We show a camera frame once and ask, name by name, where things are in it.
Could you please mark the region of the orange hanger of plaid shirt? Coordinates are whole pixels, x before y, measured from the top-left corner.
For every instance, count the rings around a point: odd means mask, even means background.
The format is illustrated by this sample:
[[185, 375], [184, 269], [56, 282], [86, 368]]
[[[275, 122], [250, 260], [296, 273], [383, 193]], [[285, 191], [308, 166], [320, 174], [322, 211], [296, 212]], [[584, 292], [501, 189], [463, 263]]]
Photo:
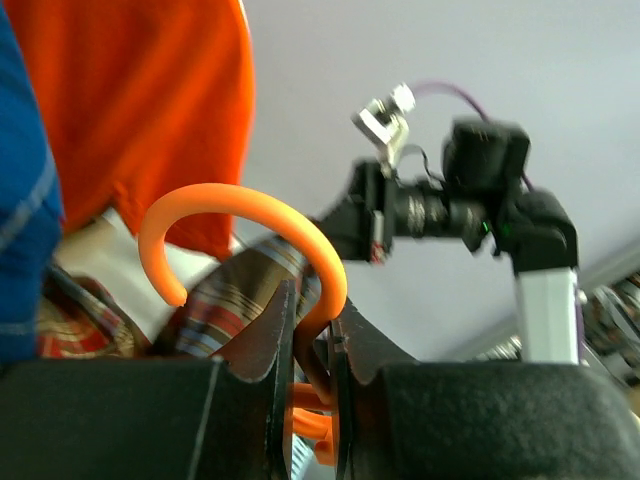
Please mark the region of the orange hanger of plaid shirt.
[[[182, 218], [210, 213], [242, 217], [274, 234], [221, 261], [187, 290], [169, 267], [165, 237]], [[313, 441], [319, 463], [335, 464], [336, 435], [331, 417], [324, 413], [331, 399], [329, 375], [312, 343], [345, 306], [347, 278], [336, 250], [319, 228], [265, 193], [238, 185], [195, 184], [164, 195], [147, 210], [138, 251], [150, 283], [176, 309], [157, 341], [179, 355], [221, 354], [264, 313], [281, 282], [295, 281], [293, 350], [309, 381], [294, 387], [293, 430]]]

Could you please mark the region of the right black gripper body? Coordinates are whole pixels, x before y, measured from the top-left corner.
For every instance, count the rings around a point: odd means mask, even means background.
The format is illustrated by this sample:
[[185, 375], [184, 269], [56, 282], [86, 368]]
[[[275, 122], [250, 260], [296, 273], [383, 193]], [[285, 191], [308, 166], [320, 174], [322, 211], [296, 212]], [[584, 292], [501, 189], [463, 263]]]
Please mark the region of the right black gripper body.
[[375, 160], [357, 161], [341, 204], [346, 208], [339, 236], [342, 260], [386, 262], [394, 233], [394, 200], [395, 178], [385, 177]]

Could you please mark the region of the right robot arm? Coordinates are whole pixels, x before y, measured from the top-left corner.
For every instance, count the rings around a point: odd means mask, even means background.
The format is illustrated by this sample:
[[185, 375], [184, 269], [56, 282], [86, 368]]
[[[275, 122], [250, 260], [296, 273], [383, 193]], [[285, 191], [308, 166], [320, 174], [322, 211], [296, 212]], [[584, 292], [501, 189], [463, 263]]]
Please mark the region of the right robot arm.
[[517, 124], [458, 117], [442, 175], [412, 183], [373, 160], [355, 164], [337, 204], [316, 220], [346, 261], [382, 260], [396, 238], [459, 239], [471, 253], [487, 236], [511, 259], [521, 357], [581, 361], [577, 231], [551, 192], [524, 181], [530, 149]]

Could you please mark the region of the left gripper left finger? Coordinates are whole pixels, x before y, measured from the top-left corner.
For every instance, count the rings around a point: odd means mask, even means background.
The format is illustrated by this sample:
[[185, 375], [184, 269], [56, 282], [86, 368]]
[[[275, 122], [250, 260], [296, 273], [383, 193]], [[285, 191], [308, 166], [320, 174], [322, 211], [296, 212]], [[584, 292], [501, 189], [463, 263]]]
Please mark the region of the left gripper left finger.
[[38, 360], [1, 371], [5, 479], [286, 479], [296, 287], [216, 357]]

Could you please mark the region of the brown red plaid shirt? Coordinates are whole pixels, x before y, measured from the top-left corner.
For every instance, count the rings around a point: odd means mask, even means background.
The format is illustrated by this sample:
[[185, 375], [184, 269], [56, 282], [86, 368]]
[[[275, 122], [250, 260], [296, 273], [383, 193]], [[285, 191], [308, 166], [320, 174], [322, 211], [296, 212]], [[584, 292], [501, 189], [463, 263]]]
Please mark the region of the brown red plaid shirt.
[[296, 283], [296, 317], [316, 304], [320, 283], [302, 254], [279, 236], [267, 237], [224, 260], [189, 292], [149, 340], [96, 280], [51, 266], [37, 320], [42, 358], [193, 356], [222, 348], [266, 308], [279, 284]]

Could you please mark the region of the orange t-shirt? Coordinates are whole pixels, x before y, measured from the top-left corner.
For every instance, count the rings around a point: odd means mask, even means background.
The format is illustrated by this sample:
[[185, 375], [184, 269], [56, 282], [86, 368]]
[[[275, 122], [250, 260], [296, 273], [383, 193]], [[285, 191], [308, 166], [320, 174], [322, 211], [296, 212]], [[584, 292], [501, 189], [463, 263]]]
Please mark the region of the orange t-shirt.
[[61, 237], [239, 181], [255, 102], [238, 1], [5, 1], [59, 177]]

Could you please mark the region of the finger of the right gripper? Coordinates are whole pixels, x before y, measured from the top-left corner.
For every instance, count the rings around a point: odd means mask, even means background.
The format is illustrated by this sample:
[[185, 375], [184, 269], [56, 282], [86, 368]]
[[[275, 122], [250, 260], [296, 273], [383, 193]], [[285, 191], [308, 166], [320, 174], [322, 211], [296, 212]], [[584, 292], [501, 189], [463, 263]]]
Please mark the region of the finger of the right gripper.
[[350, 203], [342, 199], [324, 213], [307, 219], [324, 235], [346, 235], [350, 227]]

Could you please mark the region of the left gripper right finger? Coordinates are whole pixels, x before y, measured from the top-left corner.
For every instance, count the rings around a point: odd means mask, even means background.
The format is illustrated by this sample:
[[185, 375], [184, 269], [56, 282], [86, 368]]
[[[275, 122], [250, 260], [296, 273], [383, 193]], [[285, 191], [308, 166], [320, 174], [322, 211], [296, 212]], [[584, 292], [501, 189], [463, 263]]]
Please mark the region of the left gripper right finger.
[[347, 304], [330, 327], [340, 479], [635, 479], [639, 430], [604, 375], [423, 363]]

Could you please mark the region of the dark blue plaid shirt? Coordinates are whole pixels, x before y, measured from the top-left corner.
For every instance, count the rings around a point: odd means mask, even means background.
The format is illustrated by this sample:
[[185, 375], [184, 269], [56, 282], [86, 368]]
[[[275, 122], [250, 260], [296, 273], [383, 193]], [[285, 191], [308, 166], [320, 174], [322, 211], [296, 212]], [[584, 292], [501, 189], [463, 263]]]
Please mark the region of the dark blue plaid shirt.
[[1, 362], [36, 356], [44, 272], [62, 233], [59, 177], [14, 29], [1, 11]]

